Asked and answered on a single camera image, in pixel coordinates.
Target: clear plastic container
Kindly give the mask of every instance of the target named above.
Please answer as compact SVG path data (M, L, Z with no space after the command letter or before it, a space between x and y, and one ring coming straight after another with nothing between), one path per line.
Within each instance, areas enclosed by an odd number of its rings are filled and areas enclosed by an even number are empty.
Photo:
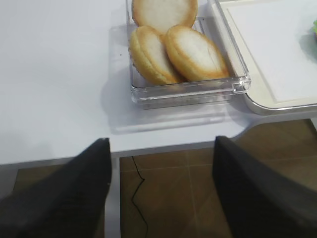
M132 0L127 0L128 35L137 27L132 19ZM224 18L218 0L199 0L193 28L209 37L221 51L230 72L229 78L154 86L144 79L130 60L132 101L143 109L222 102L245 93L251 84L248 69Z

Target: golden-brown cookie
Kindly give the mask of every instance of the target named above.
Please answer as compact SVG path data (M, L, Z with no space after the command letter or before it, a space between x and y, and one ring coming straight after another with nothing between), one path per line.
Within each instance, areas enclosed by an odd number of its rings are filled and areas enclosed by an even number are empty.
M177 25L168 30L164 43L169 59L188 81L229 76L219 49L204 34Z
M174 25L192 27L197 9L197 0L133 0L132 18L138 26L165 34Z
M184 80L168 59L161 36L152 27L135 29L131 33L129 44L134 66L152 84L165 85Z

